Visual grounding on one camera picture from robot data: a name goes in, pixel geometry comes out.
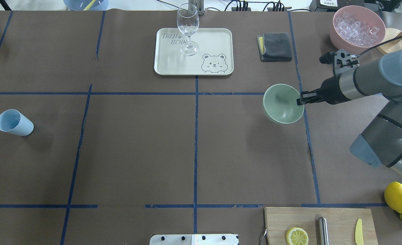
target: wooden cutting board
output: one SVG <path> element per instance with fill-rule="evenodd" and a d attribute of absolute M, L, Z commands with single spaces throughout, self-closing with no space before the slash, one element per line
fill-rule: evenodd
<path fill-rule="evenodd" d="M 301 227 L 309 236 L 309 245 L 319 245 L 318 218 L 327 219 L 330 245 L 355 245 L 357 219 L 363 221 L 365 245 L 378 245 L 372 213 L 367 208 L 270 208 L 265 207 L 268 245 L 287 245 L 285 234 L 291 227 Z"/>

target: plastic cup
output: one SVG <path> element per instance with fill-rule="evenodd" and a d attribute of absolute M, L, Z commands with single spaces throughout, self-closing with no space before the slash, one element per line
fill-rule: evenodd
<path fill-rule="evenodd" d="M 266 90 L 263 108 L 266 117 L 277 124 L 293 124 L 304 114 L 304 105 L 298 105 L 300 93 L 287 84 L 276 84 Z"/>
<path fill-rule="evenodd" d="M 0 114 L 0 131 L 26 136 L 33 128 L 33 123 L 17 110 L 10 109 Z"/>

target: metal handle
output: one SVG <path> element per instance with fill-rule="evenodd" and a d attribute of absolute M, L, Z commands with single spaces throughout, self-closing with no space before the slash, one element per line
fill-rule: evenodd
<path fill-rule="evenodd" d="M 263 238 L 265 238 L 267 234 L 268 234 L 268 229 L 265 229 L 265 232 L 260 237 L 259 245 L 263 245 Z"/>
<path fill-rule="evenodd" d="M 329 245 L 327 220 L 324 217 L 319 217 L 318 224 L 319 224 L 319 237 L 321 239 L 321 245 Z"/>

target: green bowl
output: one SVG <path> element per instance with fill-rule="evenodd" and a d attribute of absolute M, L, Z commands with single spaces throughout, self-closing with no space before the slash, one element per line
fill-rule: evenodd
<path fill-rule="evenodd" d="M 304 114 L 304 105 L 297 105 L 300 93 L 287 84 L 276 84 L 266 90 L 263 108 L 266 117 L 277 124 L 293 124 Z"/>

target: pink bowl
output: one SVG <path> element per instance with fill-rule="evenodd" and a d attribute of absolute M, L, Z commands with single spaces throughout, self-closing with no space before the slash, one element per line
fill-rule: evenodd
<path fill-rule="evenodd" d="M 386 35 L 386 26 L 384 25 L 383 20 L 374 13 L 372 10 L 367 9 L 362 6 L 350 5 L 345 6 L 339 9 L 333 17 L 333 21 L 330 28 L 330 39 L 331 42 L 336 46 L 338 49 L 344 49 L 351 54 L 360 54 L 361 52 L 365 51 L 370 47 L 365 46 L 357 46 L 351 43 L 348 43 L 345 39 L 343 39 L 340 34 L 336 31 L 335 28 L 335 20 L 342 16 L 344 12 L 349 12 L 354 15 L 354 18 L 365 23 L 370 28 L 377 27 L 380 31 L 377 33 L 378 39 L 374 45 L 377 45 L 383 41 L 384 36 Z"/>

